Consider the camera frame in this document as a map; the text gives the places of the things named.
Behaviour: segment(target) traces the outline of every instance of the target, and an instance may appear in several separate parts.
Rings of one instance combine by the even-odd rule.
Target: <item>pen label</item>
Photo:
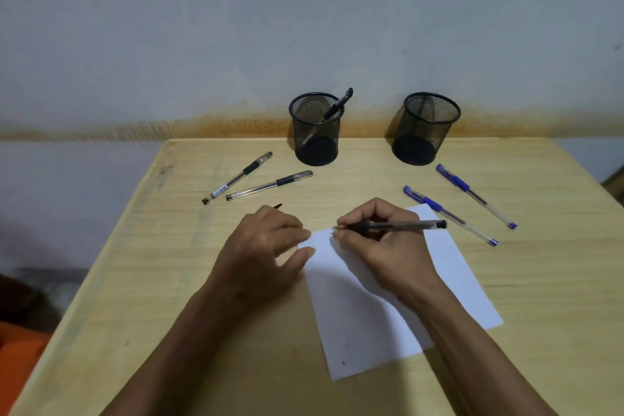
[[[219,188],[218,190],[216,190],[215,192],[213,192],[210,197],[212,199],[215,199],[219,194],[221,194],[223,191],[225,191],[226,189],[228,189],[228,185],[227,184],[223,184],[221,186],[221,188]]]

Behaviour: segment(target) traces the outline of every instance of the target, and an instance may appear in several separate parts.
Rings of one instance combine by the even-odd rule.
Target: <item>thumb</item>
[[[375,240],[363,237],[357,232],[340,229],[334,231],[334,238],[338,240],[342,248],[355,252],[364,263],[370,264],[372,248],[377,245]]]
[[[294,283],[299,278],[303,266],[314,255],[316,249],[303,247],[297,249],[288,260],[281,266],[281,275],[285,285]]]

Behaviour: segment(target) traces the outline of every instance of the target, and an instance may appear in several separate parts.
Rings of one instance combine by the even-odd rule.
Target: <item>ballpoint pen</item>
[[[492,238],[489,238],[487,235],[485,235],[483,232],[481,232],[476,227],[468,224],[466,221],[460,219],[455,214],[452,214],[451,212],[447,211],[445,208],[441,207],[441,205],[438,204],[436,201],[432,201],[427,196],[425,196],[423,194],[420,194],[419,192],[414,191],[409,186],[406,185],[403,188],[403,192],[405,194],[407,194],[410,198],[414,199],[416,202],[419,202],[421,204],[428,204],[429,207],[431,207],[435,212],[440,213],[441,215],[443,215],[447,219],[455,222],[458,226],[463,227],[464,229],[466,229],[469,232],[472,232],[472,234],[476,235],[478,238],[480,238],[484,242],[487,242],[492,247],[495,247],[496,245],[499,244],[498,240],[494,240]]]
[[[225,199],[231,201],[232,199],[241,198],[242,196],[246,196],[247,194],[253,194],[254,192],[261,192],[266,189],[275,188],[277,186],[284,186],[284,184],[292,183],[293,181],[299,181],[300,179],[304,179],[312,176],[313,173],[310,170],[301,171],[300,173],[295,173],[294,175],[281,177],[276,179],[272,183],[266,183],[262,186],[257,186],[256,188],[246,189],[245,191],[233,192],[232,194],[227,194]]]
[[[466,192],[468,196],[470,196],[472,199],[474,199],[479,204],[481,204],[481,206],[485,207],[492,215],[494,215],[494,217],[496,217],[499,221],[501,221],[507,227],[513,230],[518,226],[516,223],[511,222],[511,220],[502,212],[500,212],[498,209],[496,209],[496,207],[491,205],[489,202],[487,202],[485,199],[479,196],[476,192],[472,191],[470,186],[468,186],[468,184],[464,183],[464,181],[459,179],[458,176],[454,175],[448,169],[444,168],[442,163],[439,163],[438,166],[436,166],[436,171],[440,173],[442,176],[444,176],[446,179],[448,179],[455,186],[457,186],[459,189]]]
[[[234,176],[232,179],[230,179],[230,181],[228,181],[227,183],[223,184],[221,186],[221,188],[219,188],[215,192],[211,193],[209,197],[202,199],[201,201],[203,202],[204,206],[206,204],[208,204],[210,201],[212,201],[213,199],[216,199],[216,197],[219,194],[221,194],[223,191],[228,189],[230,186],[232,186],[235,183],[238,183],[238,181],[240,181],[245,176],[250,174],[254,169],[258,168],[261,164],[263,164],[266,160],[268,160],[272,156],[273,156],[273,152],[267,151],[266,153],[264,153],[259,159],[255,160],[251,165],[249,165],[243,171],[241,171],[236,176]]]
[[[403,222],[372,222],[363,220],[348,226],[336,226],[334,229],[345,229],[366,236],[368,232],[407,231],[420,232],[429,229],[446,229],[446,221],[403,221]]]
[[[338,112],[340,110],[340,107],[344,106],[345,104],[347,104],[347,101],[349,99],[351,99],[351,96],[353,96],[353,88],[349,88],[347,89],[347,92],[344,93],[344,96],[342,96],[342,98],[336,102],[334,105],[332,105],[332,107],[330,107],[329,109],[327,109],[327,112],[325,112],[323,114],[323,117],[321,118],[321,123],[315,125],[314,127],[312,127],[312,130],[310,130],[310,133],[308,134],[308,136],[306,136],[303,139],[303,142],[301,142],[301,146],[304,146],[305,144],[308,143],[308,141],[316,135],[317,130],[319,129],[319,126],[324,124],[327,120],[331,119],[334,114],[336,112]]]

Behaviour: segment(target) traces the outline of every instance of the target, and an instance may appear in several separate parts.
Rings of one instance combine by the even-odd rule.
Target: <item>pen cup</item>
[[[290,103],[294,131],[294,154],[302,163],[310,166],[330,164],[338,156],[340,117],[345,113],[341,107],[329,120],[323,115],[338,98],[326,93],[303,94]]]
[[[394,156],[408,164],[429,164],[462,111],[448,97],[426,92],[410,94],[403,107],[392,144]]]

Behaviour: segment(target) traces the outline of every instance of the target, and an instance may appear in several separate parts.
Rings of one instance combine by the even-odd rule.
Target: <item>blue pen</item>
[[[472,225],[466,223],[466,221],[460,219],[455,214],[448,212],[445,208],[441,207],[440,204],[438,204],[436,201],[432,201],[427,196],[424,196],[423,194],[420,194],[419,192],[415,192],[409,186],[406,185],[403,188],[403,192],[407,194],[410,198],[414,199],[416,202],[419,202],[421,204],[428,204],[429,207],[431,207],[435,212],[440,213],[441,215],[446,217],[448,220],[455,222],[458,226],[463,227],[469,232],[472,232],[478,238],[490,244],[492,247],[495,247],[496,245],[499,244],[498,240],[489,238],[487,235],[485,235],[476,227],[473,227]]]
[[[500,212],[498,209],[496,209],[496,207],[491,205],[489,202],[487,202],[485,199],[479,196],[476,192],[472,191],[472,189],[470,189],[470,186],[468,186],[466,183],[464,183],[464,181],[459,179],[458,176],[452,174],[448,169],[444,168],[442,163],[439,163],[438,166],[436,166],[436,171],[440,173],[442,176],[444,176],[446,179],[448,179],[455,186],[457,186],[459,189],[468,193],[468,196],[470,196],[472,199],[474,199],[479,204],[481,204],[481,206],[485,207],[488,211],[490,211],[490,213],[494,217],[496,217],[499,221],[501,221],[511,230],[515,229],[518,226],[516,223],[511,222],[511,220],[502,212]]]

